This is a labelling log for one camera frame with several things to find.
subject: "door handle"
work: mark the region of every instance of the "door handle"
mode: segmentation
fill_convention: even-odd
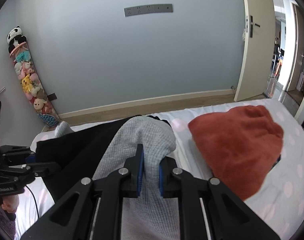
[[[250,15],[250,38],[253,38],[253,24],[259,28],[261,27],[260,24],[253,23],[253,16]]]

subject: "pink plush toy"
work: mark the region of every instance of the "pink plush toy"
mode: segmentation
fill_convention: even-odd
[[[19,78],[20,80],[22,80],[23,78],[25,78],[25,76],[26,76],[26,74],[25,74],[24,70],[22,69],[22,70],[21,70],[21,74],[18,75],[18,78]]]
[[[36,84],[40,83],[39,77],[36,73],[30,75],[30,80]]]
[[[25,62],[25,61],[22,61],[22,69],[24,70],[25,74],[32,74],[34,73],[34,69],[31,68],[31,62]]]

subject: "human hand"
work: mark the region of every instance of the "human hand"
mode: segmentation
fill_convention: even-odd
[[[2,197],[3,204],[1,205],[2,209],[8,213],[15,213],[19,206],[19,196],[11,195]]]

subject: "polka dot bedsheet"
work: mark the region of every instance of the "polka dot bedsheet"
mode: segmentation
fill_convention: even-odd
[[[236,106],[264,105],[274,121],[284,130],[284,145],[281,161],[268,173],[258,193],[245,203],[256,212],[282,240],[288,240],[304,220],[304,130],[291,116],[287,109],[274,99],[260,99],[246,102],[228,103],[184,109],[153,115],[167,120],[175,133],[177,148],[173,153],[179,167],[201,179],[212,177],[211,170],[202,158],[188,129],[188,123],[195,117],[213,112],[226,112]],[[74,131],[83,130],[99,123],[74,126]],[[54,132],[42,132],[32,142],[31,150],[36,149],[36,142],[54,137]],[[34,192],[40,214],[44,214],[53,204],[41,178],[30,184]],[[26,190],[20,195],[17,211],[17,234],[20,236],[36,221],[36,209],[33,198]]]

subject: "black clamp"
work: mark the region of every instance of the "black clamp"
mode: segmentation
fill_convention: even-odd
[[[143,155],[143,146],[138,145],[123,168],[103,179],[81,179],[21,239],[86,240],[91,234],[92,239],[120,239],[123,198],[140,196]],[[179,200],[181,240],[208,239],[208,234],[212,240],[280,239],[219,179],[194,178],[172,158],[160,163],[159,189],[164,198]]]

